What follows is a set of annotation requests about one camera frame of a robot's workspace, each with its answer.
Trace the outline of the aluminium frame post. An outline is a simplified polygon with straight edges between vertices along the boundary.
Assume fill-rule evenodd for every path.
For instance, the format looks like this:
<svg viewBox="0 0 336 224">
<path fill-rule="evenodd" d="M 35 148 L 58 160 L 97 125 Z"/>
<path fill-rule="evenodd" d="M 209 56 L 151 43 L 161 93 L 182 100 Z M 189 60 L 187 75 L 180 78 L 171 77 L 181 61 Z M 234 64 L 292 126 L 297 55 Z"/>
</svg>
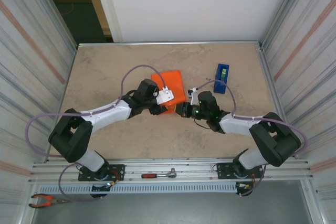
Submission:
<svg viewBox="0 0 336 224">
<path fill-rule="evenodd" d="M 65 45 L 69 50 L 76 53 L 78 45 L 76 44 L 69 28 L 67 27 L 64 19 L 62 18 L 55 2 L 53 0 L 40 0 L 42 7 L 47 12 L 47 15 L 51 19 L 51 22 L 60 33 Z"/>
<path fill-rule="evenodd" d="M 292 5 L 296 0 L 283 0 L 276 15 L 268 27 L 267 32 L 265 33 L 263 39 L 259 42 L 261 51 L 266 51 L 270 46 L 271 41 L 274 39 L 277 31 L 279 30 L 281 24 L 285 20 L 285 17 L 288 15 Z"/>
</svg>

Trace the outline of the red-handled ratchet wrench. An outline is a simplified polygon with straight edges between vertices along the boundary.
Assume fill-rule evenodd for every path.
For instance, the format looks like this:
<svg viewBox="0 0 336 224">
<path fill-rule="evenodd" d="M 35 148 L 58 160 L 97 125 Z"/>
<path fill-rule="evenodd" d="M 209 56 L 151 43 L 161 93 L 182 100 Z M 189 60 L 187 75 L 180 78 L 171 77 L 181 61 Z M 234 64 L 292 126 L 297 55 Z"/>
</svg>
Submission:
<svg viewBox="0 0 336 224">
<path fill-rule="evenodd" d="M 148 174 L 142 174 L 141 178 L 143 179 L 151 179 L 151 178 L 159 178 L 159 177 L 167 177 L 167 178 L 176 178 L 177 174 L 174 168 L 171 168 L 171 170 L 164 174 L 158 174 L 158 173 L 148 173 Z"/>
</svg>

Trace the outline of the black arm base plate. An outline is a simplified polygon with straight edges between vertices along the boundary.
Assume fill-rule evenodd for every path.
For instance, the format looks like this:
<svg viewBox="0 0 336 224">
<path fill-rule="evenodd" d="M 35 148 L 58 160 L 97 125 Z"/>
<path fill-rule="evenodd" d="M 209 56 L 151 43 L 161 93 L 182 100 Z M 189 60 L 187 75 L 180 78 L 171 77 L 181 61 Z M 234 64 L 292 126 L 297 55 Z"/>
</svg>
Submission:
<svg viewBox="0 0 336 224">
<path fill-rule="evenodd" d="M 218 179 L 252 179 L 260 178 L 263 173 L 262 166 L 245 169 L 238 163 L 217 163 L 215 165 Z"/>
<path fill-rule="evenodd" d="M 79 169 L 78 180 L 80 182 L 95 182 L 95 181 L 113 181 L 124 180 L 125 165 L 122 164 L 104 164 L 96 172 L 91 171 L 87 167 Z"/>
</svg>

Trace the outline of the orange-handled pliers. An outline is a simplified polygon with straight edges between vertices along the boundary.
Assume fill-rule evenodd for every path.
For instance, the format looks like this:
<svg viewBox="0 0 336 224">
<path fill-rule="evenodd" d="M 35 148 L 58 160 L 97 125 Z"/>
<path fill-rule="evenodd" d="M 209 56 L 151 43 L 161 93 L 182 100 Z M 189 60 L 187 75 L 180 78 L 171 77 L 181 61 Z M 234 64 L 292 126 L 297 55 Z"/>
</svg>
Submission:
<svg viewBox="0 0 336 224">
<path fill-rule="evenodd" d="M 43 202 L 41 204 L 32 204 L 29 203 L 28 206 L 30 208 L 34 208 L 34 209 L 40 209 L 40 208 L 46 208 L 46 207 L 50 207 L 52 205 L 55 204 L 64 204 L 64 203 L 69 203 L 70 200 L 66 200 L 66 199 L 60 199 L 60 198 L 56 198 L 52 195 L 46 195 L 46 194 L 34 194 L 31 196 L 31 199 L 42 199 Z"/>
</svg>

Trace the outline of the blue tape dispenser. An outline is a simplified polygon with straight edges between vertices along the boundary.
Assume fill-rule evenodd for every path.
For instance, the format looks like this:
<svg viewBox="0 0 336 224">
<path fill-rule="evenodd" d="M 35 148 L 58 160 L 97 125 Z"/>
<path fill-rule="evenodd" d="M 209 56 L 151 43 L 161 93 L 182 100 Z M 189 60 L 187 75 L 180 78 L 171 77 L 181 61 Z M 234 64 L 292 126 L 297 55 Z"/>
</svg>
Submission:
<svg viewBox="0 0 336 224">
<path fill-rule="evenodd" d="M 225 81 L 222 81 L 220 79 L 221 70 L 223 68 L 227 69 L 227 74 L 226 74 Z M 216 81 L 215 84 L 214 84 L 214 92 L 215 93 L 220 93 L 220 94 L 225 94 L 226 93 L 226 86 L 223 83 L 225 83 L 225 84 L 227 83 L 228 74 L 229 74 L 229 65 L 222 64 L 222 63 L 218 64 L 217 70 L 216 70 L 216 73 L 215 73 L 215 79 L 220 80 L 220 82 Z"/>
</svg>

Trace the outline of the aluminium side rail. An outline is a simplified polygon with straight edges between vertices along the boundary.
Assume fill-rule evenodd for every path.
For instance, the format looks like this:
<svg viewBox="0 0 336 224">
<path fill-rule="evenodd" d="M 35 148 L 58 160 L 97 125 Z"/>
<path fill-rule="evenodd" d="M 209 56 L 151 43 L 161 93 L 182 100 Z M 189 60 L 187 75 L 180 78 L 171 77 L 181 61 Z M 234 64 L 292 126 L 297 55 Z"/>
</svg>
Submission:
<svg viewBox="0 0 336 224">
<path fill-rule="evenodd" d="M 278 96 L 278 93 L 276 91 L 275 83 L 274 83 L 273 77 L 271 75 L 265 53 L 262 50 L 258 51 L 258 57 L 259 57 L 259 61 L 260 61 L 262 70 L 264 72 L 264 76 L 265 76 L 265 79 L 266 79 L 267 86 L 269 88 L 271 99 L 272 99 L 273 104 L 275 106 L 275 111 L 277 112 L 277 114 L 280 116 L 280 118 L 284 122 L 287 122 L 287 118 L 285 116 L 284 110 L 283 110 L 282 105 L 280 103 L 279 96 Z"/>
<path fill-rule="evenodd" d="M 67 86 L 68 86 L 68 83 L 69 83 L 69 79 L 70 79 L 70 75 L 71 75 L 71 71 L 72 71 L 72 68 L 73 68 L 73 65 L 74 65 L 74 61 L 75 61 L 75 58 L 76 58 L 76 54 L 77 54 L 77 51 L 78 51 L 78 45 L 76 45 L 75 47 L 75 50 L 72 54 L 72 58 L 71 58 L 71 65 L 68 67 L 68 70 L 66 72 L 66 81 L 65 83 L 63 84 L 62 86 L 62 97 L 61 97 L 61 100 L 59 101 L 58 103 L 58 106 L 57 106 L 57 110 L 55 111 L 52 111 L 52 113 L 63 113 L 64 111 L 62 110 L 62 105 L 64 103 L 64 99 L 65 99 L 65 95 L 66 95 L 66 90 L 67 90 Z M 50 160 L 51 158 L 62 158 L 62 156 L 59 155 L 59 153 L 50 153 L 50 151 L 53 151 L 53 147 L 51 146 L 51 144 L 49 143 L 48 144 L 48 149 L 47 149 L 47 156 L 45 158 L 45 161 L 48 161 Z"/>
</svg>

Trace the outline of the aluminium table edge rail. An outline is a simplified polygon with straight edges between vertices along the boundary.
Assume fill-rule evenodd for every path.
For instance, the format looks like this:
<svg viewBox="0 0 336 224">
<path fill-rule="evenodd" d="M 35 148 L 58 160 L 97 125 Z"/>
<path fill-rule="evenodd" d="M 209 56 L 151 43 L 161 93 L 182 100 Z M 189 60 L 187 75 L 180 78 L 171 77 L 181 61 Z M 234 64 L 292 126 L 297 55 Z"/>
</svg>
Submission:
<svg viewBox="0 0 336 224">
<path fill-rule="evenodd" d="M 260 47 L 257 40 L 223 40 L 223 41 L 165 41 L 165 42 L 109 42 L 109 43 L 80 43 L 78 47 L 93 46 L 142 46 L 142 45 L 219 45 L 219 44 L 253 44 Z"/>
</svg>

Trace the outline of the white door frame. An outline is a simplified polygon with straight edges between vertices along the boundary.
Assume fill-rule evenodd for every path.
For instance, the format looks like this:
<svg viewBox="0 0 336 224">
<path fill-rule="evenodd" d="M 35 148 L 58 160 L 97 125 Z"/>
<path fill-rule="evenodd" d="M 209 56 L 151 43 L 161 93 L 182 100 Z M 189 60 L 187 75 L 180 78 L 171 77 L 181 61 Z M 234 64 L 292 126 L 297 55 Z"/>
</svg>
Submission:
<svg viewBox="0 0 336 224">
<path fill-rule="evenodd" d="M 113 42 L 124 42 L 113 0 L 91 0 L 98 21 L 106 37 Z"/>
</svg>

